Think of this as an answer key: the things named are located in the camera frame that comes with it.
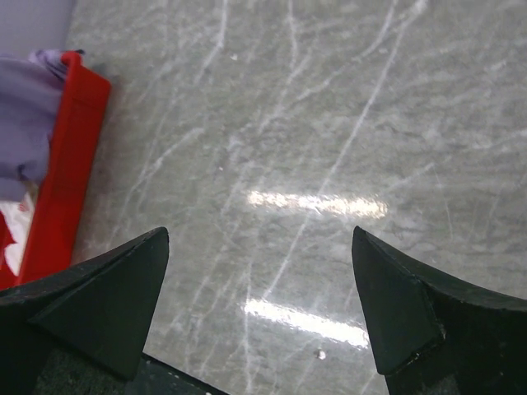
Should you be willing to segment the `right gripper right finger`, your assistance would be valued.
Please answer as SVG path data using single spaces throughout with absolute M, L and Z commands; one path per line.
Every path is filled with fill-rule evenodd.
M 391 394 L 524 394 L 526 302 L 411 258 L 360 227 L 352 263 Z

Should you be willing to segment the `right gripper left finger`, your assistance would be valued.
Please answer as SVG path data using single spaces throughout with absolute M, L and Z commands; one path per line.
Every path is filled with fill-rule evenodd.
M 122 394 L 136 377 L 169 258 L 158 227 L 1 293 L 3 394 Z

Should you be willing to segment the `purple t shirt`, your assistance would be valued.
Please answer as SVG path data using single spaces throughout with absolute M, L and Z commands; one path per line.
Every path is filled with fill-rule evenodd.
M 39 49 L 27 59 L 1 57 L 1 199 L 19 202 L 49 164 L 68 66 L 64 52 Z

